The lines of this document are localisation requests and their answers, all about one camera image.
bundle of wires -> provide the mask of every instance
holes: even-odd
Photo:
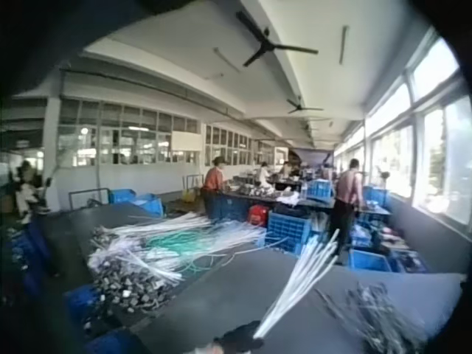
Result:
[[[259,240],[265,233],[260,227],[237,221],[213,225],[192,213],[150,225],[101,228],[88,265],[99,273],[107,261],[119,260],[127,274],[144,269],[176,285],[182,280],[182,271],[195,268],[198,258],[224,257],[222,251]]]
[[[308,241],[287,285],[261,321],[261,325],[254,334],[255,338],[265,337],[271,328],[333,267],[337,256],[331,256],[336,250],[337,235],[338,230],[326,245],[320,243],[315,237]]]
[[[362,286],[347,292],[347,306],[340,306],[318,291],[330,314],[349,331],[362,337],[366,353],[416,354],[426,343],[420,323],[399,313],[384,284]]]

white cord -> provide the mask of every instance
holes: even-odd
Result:
[[[339,231],[336,230],[325,246],[315,238],[309,240],[304,246],[287,284],[264,316],[261,325],[254,334],[255,338],[265,337],[278,321],[306,296],[311,288],[333,267],[337,256],[328,263],[326,262],[336,250],[335,240],[338,233]]]

fluorescent light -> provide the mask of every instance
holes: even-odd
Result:
[[[129,126],[128,129],[130,131],[149,131],[148,128],[140,128],[140,127],[134,127],[134,126]]]

gray table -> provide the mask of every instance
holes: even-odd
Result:
[[[182,354],[227,330],[260,319],[286,283],[296,259],[265,249],[237,256],[200,278],[156,318],[131,329],[152,353]],[[397,309],[424,321],[434,333],[460,294],[458,274],[396,274],[334,267],[317,288],[335,299],[346,290],[383,282]],[[260,354],[363,353],[359,337],[347,332],[311,291],[268,334]]]

gloved hand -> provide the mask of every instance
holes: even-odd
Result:
[[[240,326],[231,332],[225,333],[222,338],[216,338],[215,343],[223,349],[224,354],[245,353],[259,349],[264,345],[264,341],[252,338],[259,325],[260,321],[253,321]]]

